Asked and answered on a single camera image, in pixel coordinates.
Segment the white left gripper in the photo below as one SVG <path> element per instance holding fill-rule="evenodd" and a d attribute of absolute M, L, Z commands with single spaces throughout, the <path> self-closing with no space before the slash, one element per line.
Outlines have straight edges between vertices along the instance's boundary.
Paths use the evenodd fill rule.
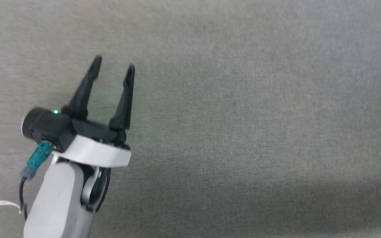
<path fill-rule="evenodd" d="M 69 104 L 62 107 L 62 113 L 77 118 L 73 119 L 76 135 L 65 150 L 54 150 L 52 154 L 84 165 L 126 167 L 131 159 L 126 130 L 130 128 L 136 70 L 133 64 L 129 65 L 117 110 L 106 126 L 86 121 L 91 89 L 99 75 L 101 63 L 102 56 L 96 55 Z"/>

